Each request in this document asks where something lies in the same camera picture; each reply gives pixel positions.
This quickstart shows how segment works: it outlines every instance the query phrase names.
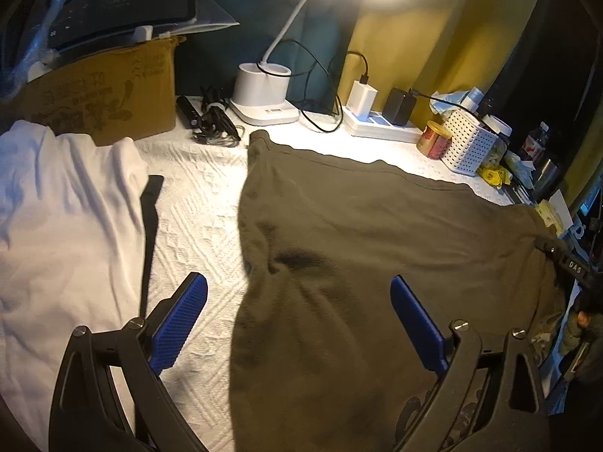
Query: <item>cardboard box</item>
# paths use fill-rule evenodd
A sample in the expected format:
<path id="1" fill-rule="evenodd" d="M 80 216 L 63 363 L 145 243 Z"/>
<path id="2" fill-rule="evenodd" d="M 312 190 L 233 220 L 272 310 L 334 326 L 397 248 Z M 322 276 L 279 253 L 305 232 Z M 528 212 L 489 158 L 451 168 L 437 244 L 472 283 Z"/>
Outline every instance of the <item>cardboard box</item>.
<path id="1" fill-rule="evenodd" d="M 179 40 L 106 51 L 43 75 L 14 100 L 13 118 L 49 126 L 57 135 L 90 134 L 97 146 L 171 131 Z"/>

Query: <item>red and yellow container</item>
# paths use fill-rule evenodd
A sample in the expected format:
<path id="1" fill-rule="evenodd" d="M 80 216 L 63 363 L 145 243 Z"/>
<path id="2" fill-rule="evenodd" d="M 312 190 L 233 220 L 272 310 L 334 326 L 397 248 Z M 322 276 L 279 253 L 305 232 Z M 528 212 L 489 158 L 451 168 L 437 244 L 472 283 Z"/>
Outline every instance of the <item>red and yellow container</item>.
<path id="1" fill-rule="evenodd" d="M 418 140 L 417 149 L 427 158 L 439 160 L 450 146 L 451 141 L 452 134 L 441 125 L 430 120 L 427 122 L 423 135 Z"/>

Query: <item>yellow curtain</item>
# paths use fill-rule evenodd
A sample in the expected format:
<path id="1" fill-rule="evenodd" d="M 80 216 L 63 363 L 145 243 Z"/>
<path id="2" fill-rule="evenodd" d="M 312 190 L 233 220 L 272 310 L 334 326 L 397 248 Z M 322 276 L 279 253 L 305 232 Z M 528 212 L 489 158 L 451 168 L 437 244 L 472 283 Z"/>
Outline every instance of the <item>yellow curtain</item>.
<path id="1" fill-rule="evenodd" d="M 603 101 L 584 137 L 582 146 L 565 175 L 563 197 L 571 212 L 578 212 L 580 205 L 603 173 Z"/>
<path id="2" fill-rule="evenodd" d="M 486 92 L 514 49 L 537 0 L 366 0 L 350 43 L 370 64 L 381 110 L 392 88 L 448 93 Z M 363 72 L 347 59 L 339 94 L 347 102 Z M 420 100 L 412 121 L 432 119 Z"/>

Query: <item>white fabric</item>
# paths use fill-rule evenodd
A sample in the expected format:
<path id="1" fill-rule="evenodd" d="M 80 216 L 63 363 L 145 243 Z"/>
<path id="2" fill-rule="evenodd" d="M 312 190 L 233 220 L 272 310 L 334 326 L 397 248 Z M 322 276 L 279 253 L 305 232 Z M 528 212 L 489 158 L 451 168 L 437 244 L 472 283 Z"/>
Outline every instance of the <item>white fabric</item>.
<path id="1" fill-rule="evenodd" d="M 96 147 L 24 121 L 0 137 L 0 394 L 42 450 L 73 328 L 138 314 L 147 179 L 131 139 Z"/>
<path id="2" fill-rule="evenodd" d="M 231 116 L 237 124 L 242 124 Z M 325 128 L 332 119 L 316 116 Z M 157 204 L 159 230 L 150 281 L 149 310 L 170 297 L 189 272 L 207 277 L 209 298 L 176 365 L 162 380 L 183 417 L 210 451 L 233 451 L 228 407 L 228 366 L 234 318 L 247 289 L 237 229 L 237 206 L 247 173 L 243 145 L 203 146 L 178 125 L 136 142 L 149 173 L 164 175 Z M 276 143 L 364 163 L 385 160 L 409 173 L 466 183 L 500 205 L 511 203 L 481 178 L 450 172 L 421 155 L 414 144 L 356 138 L 344 130 L 319 134 L 303 122 L 265 129 Z"/>

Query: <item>teal curtain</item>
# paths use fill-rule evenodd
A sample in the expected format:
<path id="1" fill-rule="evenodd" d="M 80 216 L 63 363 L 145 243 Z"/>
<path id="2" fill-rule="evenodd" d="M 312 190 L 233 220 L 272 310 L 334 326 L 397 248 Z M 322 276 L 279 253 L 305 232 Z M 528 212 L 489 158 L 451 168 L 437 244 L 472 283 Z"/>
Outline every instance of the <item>teal curtain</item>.
<path id="1" fill-rule="evenodd" d="M 200 86 L 233 86 L 240 63 L 255 62 L 279 32 L 299 0 L 215 0 L 240 26 L 189 35 L 176 50 L 176 93 L 198 95 Z M 332 63 L 337 87 L 345 52 L 356 25 L 361 0 L 309 0 L 287 37 L 301 41 L 327 67 Z M 310 68 L 313 60 L 294 44 L 277 48 L 271 61 L 293 69 Z M 288 99 L 301 100 L 305 77 L 293 78 Z M 308 88 L 309 98 L 330 107 L 334 93 L 318 67 Z M 317 111 L 321 106 L 315 105 Z"/>

